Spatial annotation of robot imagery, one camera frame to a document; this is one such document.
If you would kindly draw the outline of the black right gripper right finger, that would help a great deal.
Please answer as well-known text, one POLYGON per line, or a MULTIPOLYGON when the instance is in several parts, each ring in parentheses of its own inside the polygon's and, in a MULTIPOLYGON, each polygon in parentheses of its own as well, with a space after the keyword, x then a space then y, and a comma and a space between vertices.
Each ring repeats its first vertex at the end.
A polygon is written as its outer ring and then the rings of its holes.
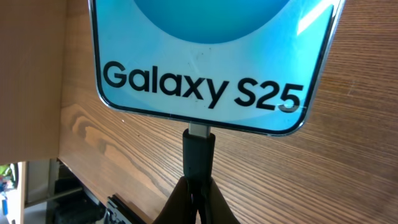
POLYGON ((239 224, 214 179, 205 195, 205 220, 211 224, 239 224))

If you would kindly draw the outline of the blue Galaxy S25 smartphone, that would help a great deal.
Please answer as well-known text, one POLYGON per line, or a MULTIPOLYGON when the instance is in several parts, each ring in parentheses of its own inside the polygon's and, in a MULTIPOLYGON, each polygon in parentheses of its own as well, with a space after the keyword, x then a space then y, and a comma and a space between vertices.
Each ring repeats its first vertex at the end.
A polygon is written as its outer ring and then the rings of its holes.
POLYGON ((344 1, 90 1, 114 110, 286 136, 311 110, 344 1))

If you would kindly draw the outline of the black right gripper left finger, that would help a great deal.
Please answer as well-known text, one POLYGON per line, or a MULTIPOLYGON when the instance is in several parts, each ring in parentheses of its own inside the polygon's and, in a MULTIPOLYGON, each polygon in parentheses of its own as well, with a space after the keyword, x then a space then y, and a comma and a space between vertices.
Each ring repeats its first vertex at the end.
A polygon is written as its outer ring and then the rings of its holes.
POLYGON ((152 223, 191 224, 193 221, 192 199, 191 193, 188 190, 188 181, 185 177, 181 177, 162 211, 152 223))

